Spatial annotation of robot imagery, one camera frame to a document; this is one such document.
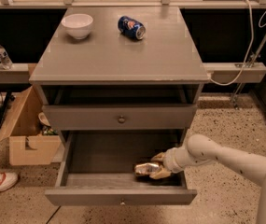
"closed drawer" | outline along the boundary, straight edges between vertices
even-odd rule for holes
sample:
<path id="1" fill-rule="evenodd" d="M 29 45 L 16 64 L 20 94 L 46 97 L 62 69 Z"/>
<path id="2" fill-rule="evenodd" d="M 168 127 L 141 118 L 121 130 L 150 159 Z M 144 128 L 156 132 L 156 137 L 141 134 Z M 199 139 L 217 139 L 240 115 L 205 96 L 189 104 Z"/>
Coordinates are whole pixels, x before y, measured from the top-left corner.
<path id="1" fill-rule="evenodd" d="M 79 132 L 69 136 L 56 186 L 46 190 L 56 205 L 190 204 L 196 190 L 184 174 L 161 180 L 137 178 L 133 165 L 178 144 L 175 131 Z"/>
<path id="2" fill-rule="evenodd" d="M 59 130 L 181 129 L 189 127 L 196 105 L 45 105 L 43 111 Z"/>

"blue can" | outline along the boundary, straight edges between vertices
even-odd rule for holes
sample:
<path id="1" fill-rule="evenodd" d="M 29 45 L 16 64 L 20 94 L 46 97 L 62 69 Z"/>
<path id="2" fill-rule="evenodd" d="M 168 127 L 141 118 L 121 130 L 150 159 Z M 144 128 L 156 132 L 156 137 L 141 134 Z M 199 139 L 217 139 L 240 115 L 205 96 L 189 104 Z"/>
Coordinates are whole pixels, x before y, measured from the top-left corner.
<path id="1" fill-rule="evenodd" d="M 145 34 L 145 26 L 137 20 L 123 16 L 118 21 L 119 30 L 127 37 L 141 40 Z"/>

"soda can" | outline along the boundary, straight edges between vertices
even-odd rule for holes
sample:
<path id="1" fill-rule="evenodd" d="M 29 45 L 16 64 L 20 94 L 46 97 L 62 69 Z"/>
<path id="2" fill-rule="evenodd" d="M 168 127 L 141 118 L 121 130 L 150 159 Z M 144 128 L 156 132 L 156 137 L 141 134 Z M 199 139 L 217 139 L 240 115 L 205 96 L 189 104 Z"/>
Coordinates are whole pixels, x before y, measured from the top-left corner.
<path id="1" fill-rule="evenodd" d="M 135 19 L 123 16 L 118 21 L 119 30 L 127 37 L 141 40 L 145 34 L 145 26 Z"/>
<path id="2" fill-rule="evenodd" d="M 134 166 L 133 172 L 135 176 L 145 176 L 157 173 L 161 168 L 161 164 L 157 162 L 138 163 Z"/>

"nightstand top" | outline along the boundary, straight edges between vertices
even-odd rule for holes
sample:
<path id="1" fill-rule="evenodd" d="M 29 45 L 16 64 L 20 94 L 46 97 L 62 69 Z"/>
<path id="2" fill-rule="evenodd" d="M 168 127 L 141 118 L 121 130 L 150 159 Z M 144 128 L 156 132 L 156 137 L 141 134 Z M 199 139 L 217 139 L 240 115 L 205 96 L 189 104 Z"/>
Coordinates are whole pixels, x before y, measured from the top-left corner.
<path id="1" fill-rule="evenodd" d="M 207 73 L 178 7 L 70 7 L 93 17 L 83 40 L 57 28 L 33 72 L 33 84 L 205 83 Z M 142 22 L 142 40 L 118 29 L 121 16 Z"/>

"terrazzo floor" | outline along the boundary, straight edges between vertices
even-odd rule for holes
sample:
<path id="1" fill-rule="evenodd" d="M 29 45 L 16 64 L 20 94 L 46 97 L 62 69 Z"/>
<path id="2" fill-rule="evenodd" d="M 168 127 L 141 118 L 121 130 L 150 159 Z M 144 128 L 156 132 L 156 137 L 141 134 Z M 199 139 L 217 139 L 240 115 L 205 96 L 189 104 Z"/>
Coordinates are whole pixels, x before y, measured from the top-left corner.
<path id="1" fill-rule="evenodd" d="M 239 97 L 235 110 L 228 94 L 203 94 L 187 133 L 201 133 L 223 146 L 266 156 L 266 118 L 251 94 Z M 58 163 L 48 166 L 11 166 L 7 140 L 0 143 L 0 170 L 19 174 L 20 181 L 0 193 L 0 223 L 48 223 L 57 210 L 44 196 L 55 183 Z M 198 195 L 186 206 L 62 206 L 54 223 L 255 223 L 260 187 L 219 163 L 190 167 L 189 189 Z"/>

